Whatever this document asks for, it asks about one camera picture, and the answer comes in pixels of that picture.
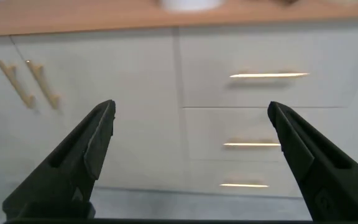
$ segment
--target kitchen cabinet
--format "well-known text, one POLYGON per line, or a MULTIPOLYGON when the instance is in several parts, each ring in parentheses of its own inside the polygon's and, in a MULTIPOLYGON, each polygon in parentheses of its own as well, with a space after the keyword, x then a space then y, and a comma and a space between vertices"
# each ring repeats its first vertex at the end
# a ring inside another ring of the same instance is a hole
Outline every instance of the kitchen cabinet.
POLYGON ((0 37, 0 60, 35 97, 26 108, 0 69, 0 171, 13 181, 109 99, 116 120, 100 187, 299 197, 280 146, 223 146, 278 142, 271 100, 358 162, 358 22, 14 35, 0 37), (309 75, 229 77, 243 68, 309 75), (229 181, 269 188, 219 186, 229 181))
POLYGON ((0 69, 0 178, 20 182, 65 137, 58 117, 39 101, 42 96, 9 37, 0 37, 0 60, 15 65, 15 79, 34 96, 28 109, 0 69))
POLYGON ((55 113, 66 131, 98 103, 116 102, 114 135, 97 185, 183 188, 171 29, 19 35, 13 41, 24 60, 43 66, 50 91, 60 96, 55 113))

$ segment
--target metal handle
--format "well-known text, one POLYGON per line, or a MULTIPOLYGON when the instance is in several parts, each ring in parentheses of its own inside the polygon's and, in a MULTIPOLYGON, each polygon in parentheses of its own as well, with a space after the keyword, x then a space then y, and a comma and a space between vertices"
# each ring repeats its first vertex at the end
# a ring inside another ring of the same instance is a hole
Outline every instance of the metal handle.
POLYGON ((245 146, 245 147, 272 147, 272 146, 281 146, 280 143, 263 143, 263 142, 228 142, 224 143, 224 146, 245 146))
POLYGON ((230 78, 296 78, 309 75, 306 72, 267 72, 267 73, 249 73, 242 72, 231 75, 230 78))
POLYGON ((52 92, 50 91, 47 81, 42 75, 42 65, 35 66, 30 60, 26 60, 25 62, 31 73, 33 74, 35 80, 37 81, 38 85, 41 87, 41 90, 44 93, 45 97, 48 99, 50 106, 53 109, 57 109, 59 96, 52 94, 52 92))
POLYGON ((0 60, 0 68, 4 72, 6 78, 10 81, 12 86, 15 88, 17 94, 20 96, 26 107, 33 108, 34 107, 34 96, 28 95, 20 83, 15 78, 15 66, 11 65, 9 67, 5 66, 4 62, 0 60))

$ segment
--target wooden handle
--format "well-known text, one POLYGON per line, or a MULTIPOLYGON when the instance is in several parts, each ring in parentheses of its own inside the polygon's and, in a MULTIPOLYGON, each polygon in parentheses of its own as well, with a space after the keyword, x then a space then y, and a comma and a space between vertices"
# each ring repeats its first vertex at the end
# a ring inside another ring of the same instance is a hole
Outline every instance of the wooden handle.
POLYGON ((10 81, 12 86, 15 88, 17 94, 19 94, 20 98, 28 108, 34 107, 34 96, 27 95, 23 88, 21 87, 20 83, 15 78, 15 66, 5 66, 4 62, 0 60, 0 68, 4 72, 7 79, 10 81))
POLYGON ((50 91, 48 84, 42 75, 42 66, 35 66, 30 60, 26 60, 25 62, 31 73, 33 74, 35 80, 37 81, 38 85, 41 87, 41 90, 44 93, 45 97, 48 99, 50 106, 52 106, 53 109, 57 109, 59 96, 52 94, 52 92, 50 91))

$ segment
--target white cabinet door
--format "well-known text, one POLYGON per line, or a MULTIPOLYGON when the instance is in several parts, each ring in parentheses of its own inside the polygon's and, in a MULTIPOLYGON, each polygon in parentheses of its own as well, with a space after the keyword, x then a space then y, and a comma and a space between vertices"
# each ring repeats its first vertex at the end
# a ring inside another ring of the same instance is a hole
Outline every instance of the white cabinet door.
POLYGON ((13 37, 44 66, 59 112, 74 128, 98 103, 116 102, 114 136, 97 185, 176 189, 183 183, 171 29, 13 37))
POLYGON ((9 37, 0 37, 0 60, 16 66, 16 79, 35 97, 28 109, 0 69, 0 178, 22 181, 64 138, 60 122, 39 101, 35 85, 9 37))

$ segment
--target white bowl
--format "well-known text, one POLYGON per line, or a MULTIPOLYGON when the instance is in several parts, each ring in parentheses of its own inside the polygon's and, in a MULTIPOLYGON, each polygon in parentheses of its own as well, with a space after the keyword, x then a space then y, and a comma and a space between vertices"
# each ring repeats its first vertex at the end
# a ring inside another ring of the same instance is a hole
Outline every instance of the white bowl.
POLYGON ((200 11, 220 6, 224 0, 160 0, 169 11, 200 11))

